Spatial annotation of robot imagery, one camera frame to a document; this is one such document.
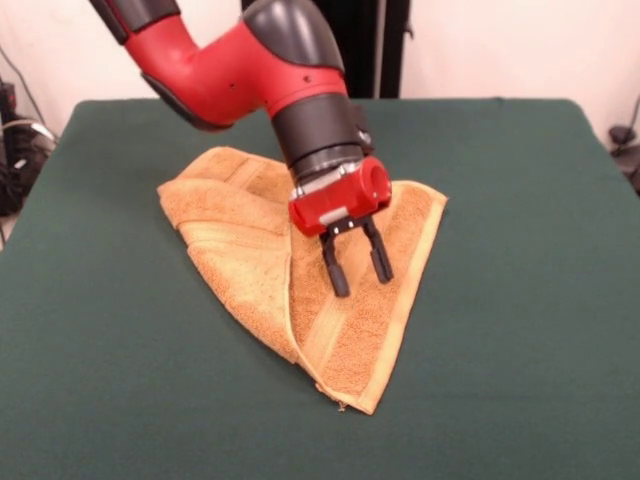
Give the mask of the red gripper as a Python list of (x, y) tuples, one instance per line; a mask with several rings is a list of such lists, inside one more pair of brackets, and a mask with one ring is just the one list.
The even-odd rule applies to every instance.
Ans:
[[(322, 256), (336, 297), (348, 297), (350, 289), (336, 257), (335, 236), (326, 231), (328, 226), (347, 217), (359, 219), (374, 214), (386, 208), (391, 198), (388, 171), (373, 156), (343, 163), (314, 180), (297, 185), (292, 191), (288, 204), (290, 220), (306, 236), (322, 233)], [(394, 273), (382, 234), (373, 218), (364, 218), (362, 229), (370, 242), (377, 278), (382, 284), (389, 283)]]

